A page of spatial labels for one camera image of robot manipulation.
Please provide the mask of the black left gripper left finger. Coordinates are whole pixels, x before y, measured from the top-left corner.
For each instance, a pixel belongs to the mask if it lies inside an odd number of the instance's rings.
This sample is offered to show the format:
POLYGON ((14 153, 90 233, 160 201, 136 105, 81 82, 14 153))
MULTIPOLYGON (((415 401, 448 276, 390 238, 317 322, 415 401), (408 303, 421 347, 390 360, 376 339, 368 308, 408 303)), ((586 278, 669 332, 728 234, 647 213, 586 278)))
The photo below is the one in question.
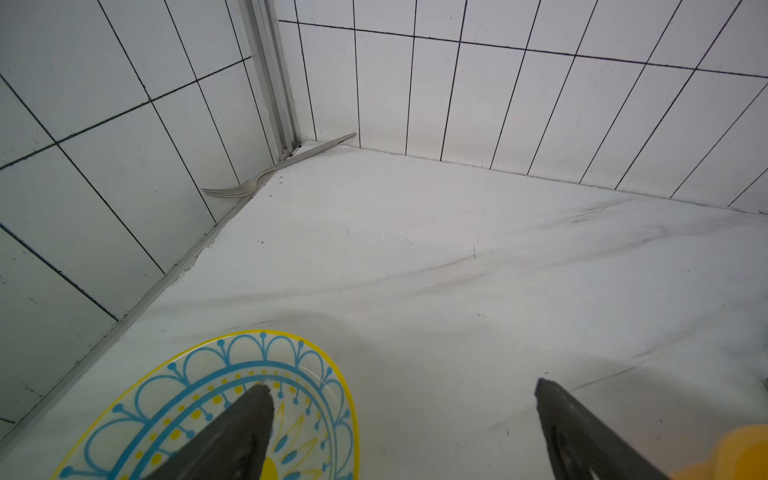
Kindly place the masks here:
POLYGON ((151 479, 258 479, 275 416, 270 389, 257 384, 241 395, 151 479))

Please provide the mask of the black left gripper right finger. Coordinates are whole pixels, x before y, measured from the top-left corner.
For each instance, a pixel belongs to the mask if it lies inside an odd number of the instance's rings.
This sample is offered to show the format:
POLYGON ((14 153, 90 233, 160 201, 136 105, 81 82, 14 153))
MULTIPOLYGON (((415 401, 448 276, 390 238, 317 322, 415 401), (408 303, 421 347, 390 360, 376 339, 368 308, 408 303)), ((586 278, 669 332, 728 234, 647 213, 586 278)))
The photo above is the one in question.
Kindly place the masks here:
POLYGON ((536 409, 556 479, 665 479, 561 385, 540 378, 536 409))

